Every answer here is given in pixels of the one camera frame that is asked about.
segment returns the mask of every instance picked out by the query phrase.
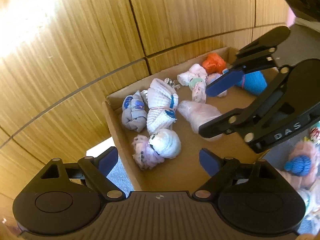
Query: metal pin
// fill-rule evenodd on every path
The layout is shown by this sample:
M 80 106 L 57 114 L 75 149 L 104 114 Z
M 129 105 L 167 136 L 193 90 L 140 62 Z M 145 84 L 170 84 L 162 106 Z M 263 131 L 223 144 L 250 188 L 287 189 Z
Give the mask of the metal pin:
M 198 198 L 208 198 L 208 197 L 210 197 L 211 193 L 207 190 L 198 190 L 198 191 L 196 191 L 195 195 Z
M 229 123 L 234 123 L 237 120 L 237 117 L 234 115 L 232 117 L 229 118 Z
M 108 193 L 107 193 L 107 196 L 109 198 L 119 198 L 122 196 L 122 192 L 119 191 L 119 190 L 110 190 Z
M 281 72 L 282 74 L 286 74 L 286 73 L 288 73 L 288 71 L 289 71 L 289 68 L 287 68 L 287 67 L 283 67 L 283 68 L 280 70 L 280 72 Z
M 245 142 L 251 142 L 254 138 L 254 133 L 250 132 L 248 134 L 245 135 L 244 137 L 244 141 Z

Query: blue yarn bundle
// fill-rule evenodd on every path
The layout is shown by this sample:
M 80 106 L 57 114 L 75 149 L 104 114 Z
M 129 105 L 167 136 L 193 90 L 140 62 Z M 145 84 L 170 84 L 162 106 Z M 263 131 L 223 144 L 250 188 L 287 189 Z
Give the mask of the blue yarn bundle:
M 306 176 L 311 170 L 311 160 L 306 155 L 294 157 L 292 160 L 285 163 L 284 170 L 291 171 L 298 176 Z
M 222 73 L 224 74 L 226 72 L 228 72 L 228 70 L 224 69 Z M 258 96 L 266 89 L 267 82 L 261 71 L 256 71 L 242 76 L 242 80 L 236 85 Z

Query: wooden panel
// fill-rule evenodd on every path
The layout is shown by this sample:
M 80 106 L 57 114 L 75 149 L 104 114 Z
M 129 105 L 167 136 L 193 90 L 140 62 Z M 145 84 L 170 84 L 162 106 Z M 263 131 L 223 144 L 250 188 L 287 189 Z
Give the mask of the wooden panel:
M 0 147 L 2 144 L 9 139 L 9 136 L 0 128 Z
M 15 199 L 44 164 L 13 140 L 0 149 L 0 192 Z
M 143 57 L 129 8 L 128 0 L 0 0 L 0 126 L 13 134 L 79 87 Z
M 119 70 L 45 113 L 14 138 L 44 163 L 54 157 L 76 162 L 110 137 L 101 106 L 105 97 L 146 76 L 144 60 Z
M 7 226 L 15 225 L 15 219 L 12 213 L 13 199 L 0 193 L 0 203 L 0 223 L 5 221 L 5 225 Z
M 287 21 L 289 6 L 285 0 L 256 0 L 256 26 Z
M 256 27 L 253 28 L 253 34 L 252 34 L 252 40 L 256 40 L 257 38 L 261 37 L 263 34 L 267 33 L 268 31 L 271 31 L 272 29 L 283 26 L 285 24 L 275 24 L 275 25 L 268 25 L 263 27 Z
M 231 50 L 238 50 L 249 44 L 251 38 L 252 29 L 247 29 L 182 45 L 148 58 L 150 70 L 152 74 L 155 74 L 161 70 L 222 47 L 231 47 Z
M 132 0 L 147 55 L 254 26 L 254 0 Z

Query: gray cloth bundle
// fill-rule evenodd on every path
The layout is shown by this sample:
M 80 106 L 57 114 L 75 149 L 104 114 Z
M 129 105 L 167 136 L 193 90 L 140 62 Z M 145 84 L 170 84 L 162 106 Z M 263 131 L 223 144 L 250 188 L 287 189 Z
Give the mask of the gray cloth bundle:
M 141 132 L 147 125 L 147 112 L 138 90 L 134 95 L 127 96 L 122 103 L 122 124 L 129 130 Z

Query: white letter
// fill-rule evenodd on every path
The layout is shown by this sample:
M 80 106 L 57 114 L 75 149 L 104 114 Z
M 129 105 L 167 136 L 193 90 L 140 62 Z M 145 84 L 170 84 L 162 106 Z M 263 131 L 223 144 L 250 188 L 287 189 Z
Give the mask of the white letter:
M 297 122 L 297 123 L 295 123 L 293 125 L 293 127 L 294 127 L 295 130 L 297 130 L 297 129 L 299 129 L 301 127 L 301 124 L 299 122 Z
M 292 131 L 287 128 L 287 129 L 284 131 L 284 135 L 287 135 L 288 133 L 291 133 L 291 132 L 292 132 Z
M 273 136 L 276 140 L 279 140 L 282 137 L 281 133 L 277 133 Z

